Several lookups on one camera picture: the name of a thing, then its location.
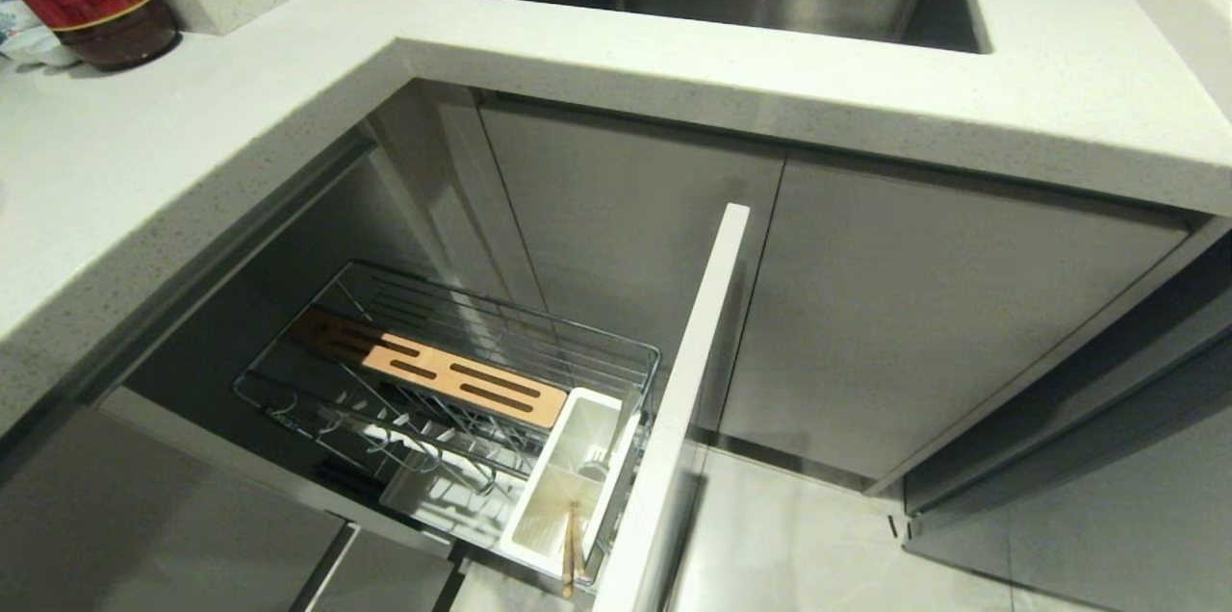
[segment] chopstick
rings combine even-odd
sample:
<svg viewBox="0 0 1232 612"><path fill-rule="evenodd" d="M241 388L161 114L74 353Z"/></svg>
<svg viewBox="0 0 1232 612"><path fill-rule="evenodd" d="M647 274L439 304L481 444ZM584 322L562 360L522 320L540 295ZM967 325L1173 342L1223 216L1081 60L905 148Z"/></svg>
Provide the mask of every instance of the chopstick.
<svg viewBox="0 0 1232 612"><path fill-rule="evenodd" d="M564 581L564 590L561 591L561 595L565 600L573 597L573 576L578 568L577 546L579 543L575 542L577 532L578 532L578 502L570 501L569 521L564 526L564 558L562 560L564 570L561 573L561 579Z"/></svg>

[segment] white plastic cutlery caddy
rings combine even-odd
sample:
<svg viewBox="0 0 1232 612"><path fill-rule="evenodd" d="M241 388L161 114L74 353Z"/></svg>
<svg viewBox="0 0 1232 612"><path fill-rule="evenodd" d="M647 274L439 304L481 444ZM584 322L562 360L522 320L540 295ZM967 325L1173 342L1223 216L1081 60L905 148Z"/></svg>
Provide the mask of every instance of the white plastic cutlery caddy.
<svg viewBox="0 0 1232 612"><path fill-rule="evenodd" d="M621 468L628 457L637 433L638 414L633 411L620 437L612 432L621 420L621 401L593 389L572 389L540 454L526 489L500 538L500 549L551 576L561 576L564 538L569 521L569 504L578 504L582 529L582 559L590 555L599 534L599 525L612 499ZM602 481L585 477L586 463L607 456L606 478Z"/></svg>

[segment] cabinet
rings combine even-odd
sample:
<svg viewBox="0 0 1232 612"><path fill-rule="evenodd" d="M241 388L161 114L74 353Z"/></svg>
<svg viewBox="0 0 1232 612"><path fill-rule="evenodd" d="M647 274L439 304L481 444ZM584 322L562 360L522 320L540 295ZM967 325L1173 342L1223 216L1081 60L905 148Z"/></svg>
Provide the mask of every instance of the cabinet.
<svg viewBox="0 0 1232 612"><path fill-rule="evenodd" d="M723 204L749 207L699 401L716 429L785 153L531 103L482 117L547 310L649 341L667 368Z"/></svg>
<svg viewBox="0 0 1232 612"><path fill-rule="evenodd" d="M96 411L31 448L0 490L9 612L288 610L344 523Z"/></svg>
<svg viewBox="0 0 1232 612"><path fill-rule="evenodd" d="M441 143L445 134L393 133L397 128L391 119L431 119L444 113L439 103L410 90L391 100L391 105L376 112L378 119L366 126L379 142L351 133L325 148L312 167L306 169L306 172L312 170L309 174L297 174L277 192L277 203L260 204L250 217L222 235L218 244L212 244L209 254L202 254L201 260L190 265L190 282L177 288L174 300L150 302L156 310L155 323L148 324L150 330L136 336L136 341L126 346L128 350L118 350L99 372L100 380L108 385L100 392L99 409L198 459L241 473L315 512L338 515L365 531L435 555L441 562L453 547L457 547L455 552L485 550L509 568L520 566L519 573L525 575L529 569L509 550L490 538L477 537L476 532L479 528L494 531L496 536L503 532L508 521L501 518L517 499L513 490L525 489L526 477L521 473L531 465L501 475L501 486L517 483L510 491L472 483L478 486L468 486L461 495L457 491L444 495L444 490L435 486L450 481L448 475L457 477L458 470L440 468L450 462L450 457L442 458L445 453L469 451L468 456L476 458L479 449L496 446L505 454L519 449L521 459L540 461L543 458L540 453L542 432L510 436L504 427L489 430L495 422L480 425L483 419L471 405L453 408L440 399L415 406L394 406L397 414L391 414L388 404L377 401L382 398L378 390L392 395L400 387L387 389L388 379L370 376L367 369L356 372L354 366L335 358L282 346L285 335L281 331L286 330L286 324L309 304L322 302L323 280L330 283L330 292L346 291L344 293L357 310L352 315L362 316L365 310L360 300L371 304L371 293L335 288L338 280L331 273L338 273L336 270L347 262L354 265L354 260L371 260L383 265L384 275L389 276L377 288L378 293L391 297L384 305L402 308L407 330L428 319L451 328L455 341L451 350L492 350L495 344L487 348L480 344L496 340L514 345L511 340L520 339L526 357L538 356L558 367L568 366L573 372L583 367L582 358L594 362L591 366L604 362L604 351L598 344L584 352L540 345L562 336L564 324L556 321L554 328L538 324L537 319L530 319L532 313L527 309L506 318L505 326L494 332L496 328L488 328L487 319L480 319L488 309L480 308L478 300L461 288L453 288L450 296L437 293L434 299L399 299L405 291L395 292L389 287L395 277L402 277L391 273L394 268L490 292L487 284L477 283L474 273L487 278L492 265L480 262L484 249L469 246L492 248L494 241L485 230L499 229L501 223L513 225L513 218L510 214L509 220L503 222L493 214L479 214L480 208L492 209L499 204L508 212L509 204L501 195L476 196L462 190L462 183L466 187L487 183L471 181L474 177L458 181L455 174L463 161L456 155L458 148ZM478 124L473 105L469 111ZM448 131L458 131L464 124L462 116L452 117L451 122L458 128L450 126ZM483 138L482 127L478 135ZM487 147L483 150L495 172L492 153ZM478 159L466 156L464 160ZM686 297L686 304L676 321L679 328L670 336L669 350L675 363L671 369L659 371L653 385L654 398L647 399L646 411L636 414L641 425L636 454L631 453L618 475L627 475L632 484L628 479L618 480L620 494L611 496L612 505L622 506L618 527L607 529L604 547L591 549L586 562L588 575L594 573L599 582L583 581L582 590L594 596L594 610L600 612L660 606L670 590L671 557L686 533L696 496L692 478L702 456L696 445L686 440L686 432L699 416L699 397L711 353L722 350L716 345L716 331L727 310L729 284L749 214L749 209L739 204L707 207L712 213L706 234L689 235L703 244L705 254L700 267L690 271L690 282L680 283L683 292L679 296ZM648 244L650 249L662 246ZM648 260L671 257L652 252L644 256ZM500 275L508 277L509 273L500 271ZM583 319L583 323L593 321ZM540 337L529 337L530 326ZM626 332L633 339L643 336L639 330ZM262 351L274 353L265 357ZM281 369L281 376L251 372L257 355ZM292 363L297 361L312 364ZM604 368L609 376L620 371L620 367L614 371L614 366ZM354 379L354 383L347 380L349 388L362 387L371 395L356 397L351 389L340 395L325 393L331 389L326 383L339 376ZM266 385L257 393L254 388L262 387L248 383L261 378L301 383L294 387L282 383L281 388L290 390L271 395L267 392L272 387ZM421 395L418 389L413 392ZM410 398L411 392L404 395ZM425 408L429 411L440 409L431 421L450 422L446 431L429 433L430 427L420 416ZM365 410L372 411L370 417L375 420L357 420ZM387 421L392 417L399 420L399 429L393 431L404 436L418 432L419 440L436 447L436 451L419 451L429 456L426 462L420 457L410 459L408 454L383 453L382 447L392 445L388 431L376 437L368 432L379 429L373 422L392 424ZM450 442L461 432L469 432L469 436ZM467 442L478 438L485 445ZM487 458L477 459L490 465L505 454L493 451ZM463 465L462 469L477 472L478 467L472 463L471 468ZM453 484L467 486L463 479L457 478ZM395 504L386 499L395 484L405 483L411 484L398 489L407 501ZM612 517L605 523L617 521L616 506L611 509ZM426 512L434 518L425 516ZM594 555L600 550L601 555ZM441 562L435 562L432 568L439 568ZM354 576L344 576L334 591L335 597L323 605L386 600L388 581L363 574L366 571L355 571ZM561 590L559 584L549 579L542 581L548 590Z"/></svg>
<svg viewBox="0 0 1232 612"><path fill-rule="evenodd" d="M1119 363L1108 367L1136 380L1131 393L914 512L906 549L1082 602L1076 610L1232 610L1227 292L1201 305L1185 302L1185 314L1169 316L1174 300L1205 288L1206 275L1186 270L1169 283L1172 300L1147 308L1179 320L1173 330L1143 340L1117 324L1101 336L1100 355L1076 356L1106 362L1114 350ZM1016 415L1007 419L1039 405L1011 403ZM908 495L928 486L910 477Z"/></svg>
<svg viewBox="0 0 1232 612"><path fill-rule="evenodd" d="M885 477L1186 236L1151 209L796 153L721 431Z"/></svg>

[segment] corner cabinet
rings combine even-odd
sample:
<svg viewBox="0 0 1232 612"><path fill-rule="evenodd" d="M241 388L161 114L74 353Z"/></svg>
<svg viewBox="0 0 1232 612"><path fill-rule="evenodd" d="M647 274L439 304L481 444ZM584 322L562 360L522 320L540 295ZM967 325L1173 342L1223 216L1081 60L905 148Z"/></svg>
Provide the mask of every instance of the corner cabinet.
<svg viewBox="0 0 1232 612"><path fill-rule="evenodd" d="M716 429L786 153L547 105L480 115L546 309L649 341L667 368L723 207L747 204L699 399L699 426Z"/></svg>
<svg viewBox="0 0 1232 612"><path fill-rule="evenodd" d="M795 153L721 431L892 477L1188 235L1153 209Z"/></svg>
<svg viewBox="0 0 1232 612"><path fill-rule="evenodd" d="M410 90L375 117L418 112L431 117L442 110L428 91ZM473 107L471 112L478 121ZM461 288L448 288L446 296L439 288L432 293L403 287L410 280L426 284L423 275L467 282L450 248L467 240L492 243L479 240L478 227L474 234L464 230L461 218L478 213L482 204L453 201L469 198L452 192L451 175L462 165L452 155L456 148L434 147L426 133L418 143L391 143L394 126L372 126L379 142L350 133L325 148L313 165L190 265L184 287L166 299L149 302L154 313L143 318L147 328L100 363L97 410L206 463L240 473L294 504L418 550L428 565L405 580L444 569L456 582L455 574L464 574L463 563L476 560L559 594L553 571L535 569L503 544L520 499L517 490L529 481L524 473L531 467L500 463L505 458L498 452L519 451L520 461L527 463L546 461L546 436L558 435L506 433L506 425L498 426L474 403L455 405L426 395L423 387L395 385L394 377L362 367L356 371L336 357L299 346L290 324L310 307L325 307L402 336L444 340L439 345L472 357L494 358L493 350L509 341L524 350L511 366L527 363L536 376L546 369L558 388L573 388L567 383L570 374L582 372L599 380L604 374L620 379L622 372L627 378L617 355L628 348L605 348L606 339L599 337L583 339L572 350L552 347L543 341L564 335L562 328L511 326L513 316L503 319L494 335L490 314L493 307L501 307L496 300ZM400 167L408 166L420 172L402 174ZM490 201L493 196L505 203L501 195L482 198L498 203ZM660 608L670 592L673 557L687 536L687 516L697 494L694 478L705 452L686 435L699 416L711 353L721 350L716 331L727 310L749 218L743 204L711 208L710 229L696 238L706 245L701 266L679 293L689 302L671 336L674 367L660 368L653 392L644 392L653 398L630 417L641 429L626 442L630 446L636 438L636 449L626 449L620 473L604 481L604 489L611 490L604 520L610 534L589 550L586 578L575 596L583 602L593 597L596 612ZM434 240L436 235L442 239ZM379 267L381 282L342 283L339 278L352 266ZM480 271L474 261L466 266ZM326 292L340 293L342 299L325 302ZM372 318L377 297L382 307L395 310L398 321ZM526 309L517 316L535 314ZM496 363L509 357L501 352L499 358ZM397 398L411 405L399 409ZM381 427L386 427L383 433L375 432ZM517 432L522 425L508 427ZM393 442L404 451L386 451ZM478 465L489 470L478 472ZM496 489L496 469L505 489ZM488 484L468 480L471 470ZM552 523L562 513L568 518L567 511L551 511L543 521L547 529L536 533L554 537ZM382 557L370 554L365 562ZM345 585L334 589L335 597L323 597L317 608L347 603L355 605L347 608L361 608L351 594L366 573L372 571L352 571ZM400 608L448 607L453 584L437 590L440 598L429 596L434 591L425 585L421 595L405 597Z"/></svg>

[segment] white bowl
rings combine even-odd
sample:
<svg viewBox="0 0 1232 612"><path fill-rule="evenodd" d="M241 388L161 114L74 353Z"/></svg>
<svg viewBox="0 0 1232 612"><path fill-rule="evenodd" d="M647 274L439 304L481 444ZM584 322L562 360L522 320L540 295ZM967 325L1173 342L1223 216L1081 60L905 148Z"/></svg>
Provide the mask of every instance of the white bowl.
<svg viewBox="0 0 1232 612"><path fill-rule="evenodd" d="M34 42L30 50L34 53L39 63L52 65L52 68L67 68L79 63L79 58L70 52L69 47L62 46L59 38L48 33L42 41Z"/></svg>
<svg viewBox="0 0 1232 612"><path fill-rule="evenodd" d="M55 37L48 28L22 30L0 46L0 54L7 55L17 64L42 64L33 48L36 43L43 42L48 37Z"/></svg>

